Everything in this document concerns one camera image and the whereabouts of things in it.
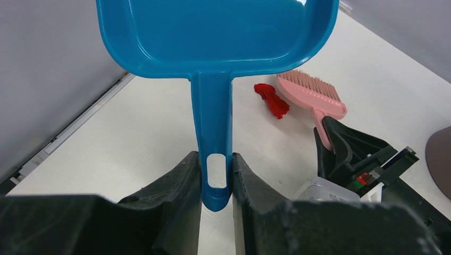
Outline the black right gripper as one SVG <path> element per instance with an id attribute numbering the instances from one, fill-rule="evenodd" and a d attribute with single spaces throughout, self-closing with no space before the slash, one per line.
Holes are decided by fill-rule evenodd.
<path id="1" fill-rule="evenodd" d="M 450 254 L 450 220 L 400 176 L 419 158 L 410 147 L 398 152 L 384 140 L 352 129 L 326 116 L 322 120 L 333 151 L 313 129 L 317 174 L 357 193 L 362 201 L 402 205 L 419 216 L 441 254 Z"/>

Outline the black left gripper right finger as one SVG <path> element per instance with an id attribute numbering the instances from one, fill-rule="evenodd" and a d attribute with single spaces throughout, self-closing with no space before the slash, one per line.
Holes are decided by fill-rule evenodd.
<path id="1" fill-rule="evenodd" d="M 232 160 L 236 254 L 440 254 L 419 219 L 397 205 L 292 201 Z"/>

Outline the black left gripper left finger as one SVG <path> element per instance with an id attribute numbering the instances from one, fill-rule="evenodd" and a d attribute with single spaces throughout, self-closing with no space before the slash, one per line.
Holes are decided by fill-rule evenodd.
<path id="1" fill-rule="evenodd" d="M 1 198 L 1 254 L 197 254 L 199 154 L 114 203 L 98 195 Z"/>

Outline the pink hand brush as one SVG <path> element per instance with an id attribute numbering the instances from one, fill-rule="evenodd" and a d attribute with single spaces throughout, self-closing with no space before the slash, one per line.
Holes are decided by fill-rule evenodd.
<path id="1" fill-rule="evenodd" d="M 278 73 L 276 77 L 277 87 L 287 99 L 311 111 L 323 146 L 333 151 L 322 120 L 326 116 L 340 120 L 347 114 L 347 107 L 341 101 L 335 87 L 300 70 Z"/>

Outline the red paper scrap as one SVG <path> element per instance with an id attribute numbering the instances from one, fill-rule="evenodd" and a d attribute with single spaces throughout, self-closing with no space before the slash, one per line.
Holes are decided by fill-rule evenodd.
<path id="1" fill-rule="evenodd" d="M 269 111 L 277 119 L 282 119 L 288 113 L 289 104 L 277 95 L 275 87 L 272 85 L 257 83 L 254 85 L 254 91 L 266 101 Z"/>

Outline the blue plastic dustpan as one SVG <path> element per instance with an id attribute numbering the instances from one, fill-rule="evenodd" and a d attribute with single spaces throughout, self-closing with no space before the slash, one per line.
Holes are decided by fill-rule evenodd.
<path id="1" fill-rule="evenodd" d="M 149 79 L 187 79 L 201 158 L 202 202 L 232 193 L 232 80 L 286 72 L 315 56 L 338 1 L 97 1 L 110 56 Z"/>

